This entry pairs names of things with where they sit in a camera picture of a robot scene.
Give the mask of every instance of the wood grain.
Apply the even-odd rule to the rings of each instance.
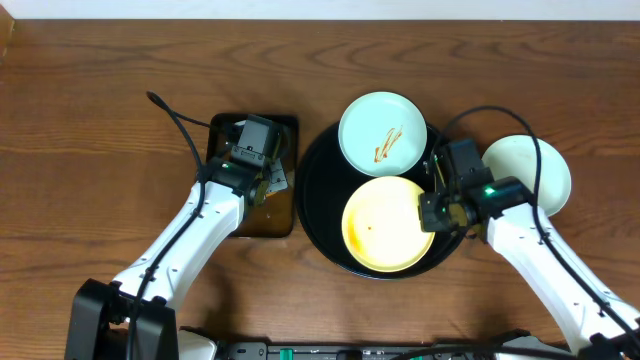
[[[553,22],[21,21],[0,67],[0,357],[60,358],[71,300],[146,249],[184,202],[193,161],[152,89],[198,119],[296,114],[300,154],[348,104],[401,93],[442,126],[510,107],[565,156],[554,224],[640,306],[640,24]],[[204,154],[207,132],[189,126]],[[478,114],[482,147],[520,129]],[[516,327],[562,341],[522,278],[465,242],[438,268],[373,281],[285,240],[231,239],[179,314],[213,335],[421,343]]]
[[[7,54],[7,46],[13,33],[15,21],[2,5],[0,5],[0,65]]]

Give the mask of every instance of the black cable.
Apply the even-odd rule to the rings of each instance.
[[[419,356],[434,356],[437,354],[460,354],[460,353],[490,353],[490,354],[509,354],[529,356],[532,358],[545,358],[551,360],[576,360],[576,357],[570,354],[563,354],[548,350],[514,348],[501,345],[454,345],[431,347],[411,351],[406,354],[398,355],[391,360],[411,360]]]
[[[160,107],[162,110],[166,111],[167,114],[169,114],[173,122],[176,124],[176,126],[178,126],[178,129],[180,129],[180,132],[182,133],[182,136],[184,136],[185,140],[187,141],[187,144],[189,144],[189,148],[191,149],[191,154],[193,155],[193,158],[196,162],[196,167],[198,169],[197,176],[198,176],[198,182],[200,183],[200,196],[198,198],[198,204],[196,205],[195,210],[191,213],[187,221],[180,227],[180,229],[178,229],[178,231],[176,231],[176,233],[171,237],[171,239],[166,243],[166,245],[164,245],[164,247],[162,248],[162,250],[160,250],[160,252],[156,256],[156,258],[153,260],[151,265],[144,272],[144,277],[142,278],[142,282],[140,283],[140,287],[138,288],[138,293],[136,294],[136,297],[133,301],[133,308],[129,316],[129,335],[127,337],[127,350],[126,350],[128,360],[134,359],[133,349],[134,349],[134,340],[135,340],[135,334],[136,334],[136,321],[138,319],[138,312],[140,311],[140,303],[142,301],[142,297],[144,296],[144,291],[147,288],[149,281],[151,281],[151,278],[153,277],[153,273],[155,272],[156,267],[162,261],[162,258],[167,254],[167,252],[169,252],[171,247],[178,241],[180,236],[187,230],[187,228],[191,225],[191,223],[193,223],[196,217],[200,215],[200,211],[202,210],[202,206],[204,205],[205,183],[206,183],[204,179],[203,165],[202,165],[202,161],[200,161],[200,155],[198,154],[198,150],[196,149],[196,146],[193,143],[191,136],[187,132],[187,129],[185,129],[184,125],[182,125],[182,123],[178,118],[182,118],[184,120],[187,120],[187,119],[185,119],[185,117],[178,116],[178,114],[173,110],[171,110],[169,105],[167,105],[164,102],[164,100],[162,100],[160,96],[158,96],[154,92],[147,91],[147,97],[154,104],[158,105],[158,107]]]
[[[635,345],[637,351],[640,352],[640,339],[638,339],[636,334],[633,332],[633,329],[631,329],[631,327],[624,320],[622,320],[622,318],[609,306],[609,303],[607,301],[604,301],[602,298],[600,298],[600,296],[598,296],[598,294],[586,283],[586,281],[584,281],[584,279],[582,279],[580,275],[578,275],[578,273],[571,267],[571,265],[569,265],[564,260],[562,255],[556,249],[556,247],[551,243],[551,239],[549,239],[549,234],[543,230],[542,224],[540,224],[540,217],[538,215],[538,193],[540,192],[540,173],[542,171],[542,155],[540,153],[540,145],[538,143],[538,138],[533,133],[531,126],[529,125],[529,123],[527,123],[526,120],[524,120],[524,118],[522,118],[520,115],[514,113],[513,111],[507,108],[503,108],[501,106],[494,106],[494,105],[478,106],[459,114],[458,116],[451,119],[451,121],[449,121],[449,123],[447,124],[447,126],[445,126],[442,132],[438,134],[438,137],[436,138],[433,148],[431,149],[431,154],[429,155],[429,163],[427,164],[427,171],[429,173],[433,171],[435,149],[440,145],[440,142],[442,142],[442,139],[444,138],[444,134],[446,134],[454,125],[458,123],[458,121],[460,121],[465,116],[469,114],[473,114],[478,111],[483,111],[483,110],[499,111],[511,116],[513,119],[518,121],[525,128],[528,135],[533,140],[533,145],[536,149],[536,175],[535,175],[535,181],[533,185],[533,206],[532,206],[533,210],[532,211],[533,211],[533,221],[536,225],[536,229],[538,230],[538,233],[540,234],[540,238],[545,243],[545,245],[547,245],[547,247],[549,248],[549,251],[551,251],[553,256],[556,258],[556,260],[558,260],[558,262],[565,269],[565,271],[567,271],[567,273],[578,283],[578,285],[580,285],[580,287],[587,293],[587,295],[589,295],[593,299],[593,301],[596,304],[598,304],[600,309],[605,314],[609,315],[611,319],[616,324],[618,324],[618,326],[620,326],[622,330],[624,330],[624,332],[631,338],[631,341]]]
[[[162,110],[166,111],[166,112],[172,112],[177,118],[182,119],[184,121],[188,121],[192,124],[196,124],[196,125],[200,125],[200,126],[204,126],[204,127],[208,127],[210,128],[211,125],[202,122],[202,121],[198,121],[196,119],[192,119],[188,116],[182,115],[179,112],[173,111],[171,108],[169,108],[169,106],[167,106],[167,104],[164,102],[164,100],[162,100],[162,98],[160,98],[160,96],[158,96],[156,93],[152,92],[152,91],[148,91],[147,92],[147,97],[149,98],[149,100],[151,100],[151,102],[153,102],[154,104],[158,105],[159,108],[161,108]]]

